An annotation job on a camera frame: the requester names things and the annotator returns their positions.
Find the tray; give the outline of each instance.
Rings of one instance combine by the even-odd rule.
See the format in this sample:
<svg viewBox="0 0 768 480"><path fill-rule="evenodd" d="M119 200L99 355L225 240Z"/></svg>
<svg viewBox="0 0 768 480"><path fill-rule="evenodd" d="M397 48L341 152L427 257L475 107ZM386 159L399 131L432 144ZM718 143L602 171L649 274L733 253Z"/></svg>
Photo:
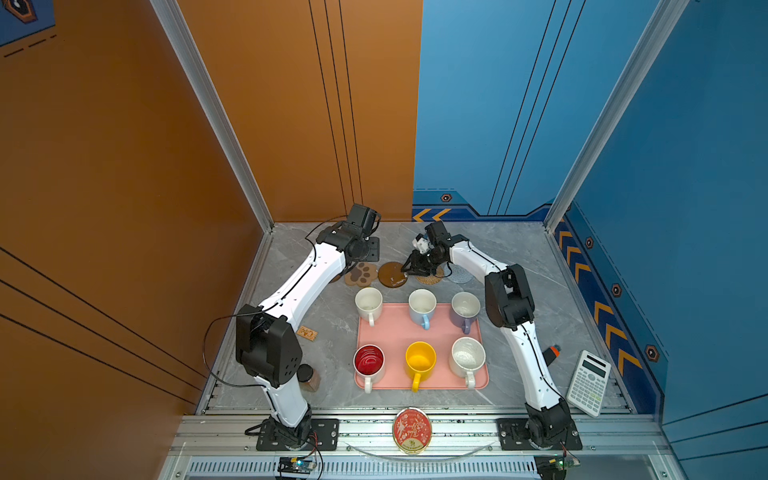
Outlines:
<svg viewBox="0 0 768 480"><path fill-rule="evenodd" d="M377 383L374 390L411 389L413 380L406 373L406 349L414 342L422 341L432 345L437 353L437 364L432 376L424 380L419 389L423 390L467 390L465 380L454 375L448 365L453 343L465 336L461 329L454 326L449 319L450 303L438 303L435 315L430 320L429 330L411 321L408 303L385 303L382 315L376 320L376 326L371 327L368 320L361 319L357 329L357 347L373 344L384 352L386 373ZM482 343L478 322L472 324L469 335ZM360 388L364 384L358 375L355 383ZM488 367L484 365L475 374L475 390L488 385Z"/></svg>

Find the calculator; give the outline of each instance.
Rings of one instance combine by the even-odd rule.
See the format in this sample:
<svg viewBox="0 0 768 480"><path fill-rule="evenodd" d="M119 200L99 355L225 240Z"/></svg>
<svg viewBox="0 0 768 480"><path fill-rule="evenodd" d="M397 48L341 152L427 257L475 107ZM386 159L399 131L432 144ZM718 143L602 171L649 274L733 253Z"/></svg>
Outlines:
<svg viewBox="0 0 768 480"><path fill-rule="evenodd" d="M610 371L611 366L594 353L587 350L581 352L571 388L568 389L568 401L588 415L600 415Z"/></svg>

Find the orange wall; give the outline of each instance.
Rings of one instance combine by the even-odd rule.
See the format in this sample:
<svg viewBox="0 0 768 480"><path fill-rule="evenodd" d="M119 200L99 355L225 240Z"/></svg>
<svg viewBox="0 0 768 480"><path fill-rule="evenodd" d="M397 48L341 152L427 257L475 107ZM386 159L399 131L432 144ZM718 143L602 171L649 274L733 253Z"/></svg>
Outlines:
<svg viewBox="0 0 768 480"><path fill-rule="evenodd" d="M0 51L0 476L154 479L261 231L150 3L55 15Z"/></svg>
<svg viewBox="0 0 768 480"><path fill-rule="evenodd" d="M410 219L421 2L179 3L275 221Z"/></svg>

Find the blue mug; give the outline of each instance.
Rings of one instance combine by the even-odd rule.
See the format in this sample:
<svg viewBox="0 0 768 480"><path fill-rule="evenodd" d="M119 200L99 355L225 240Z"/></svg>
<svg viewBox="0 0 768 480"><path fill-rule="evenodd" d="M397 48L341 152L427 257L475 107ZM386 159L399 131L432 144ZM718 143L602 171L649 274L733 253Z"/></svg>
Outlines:
<svg viewBox="0 0 768 480"><path fill-rule="evenodd" d="M437 299L435 294L423 288L414 290L408 297L408 310L411 313L411 320L416 325L429 330L429 320L435 315Z"/></svg>
<svg viewBox="0 0 768 480"><path fill-rule="evenodd" d="M472 322L478 319L480 300L470 292L459 292L451 300L451 323L469 335Z"/></svg>

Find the yellow mug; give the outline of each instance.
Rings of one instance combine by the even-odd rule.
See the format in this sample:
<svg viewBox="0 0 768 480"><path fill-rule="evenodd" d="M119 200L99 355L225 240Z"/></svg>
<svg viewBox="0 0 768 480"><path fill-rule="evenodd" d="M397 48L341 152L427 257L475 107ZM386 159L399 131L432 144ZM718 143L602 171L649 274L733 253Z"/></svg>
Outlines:
<svg viewBox="0 0 768 480"><path fill-rule="evenodd" d="M411 390L419 391L419 383L427 380L437 364L437 354L427 342L416 342L406 350L406 370L413 379Z"/></svg>

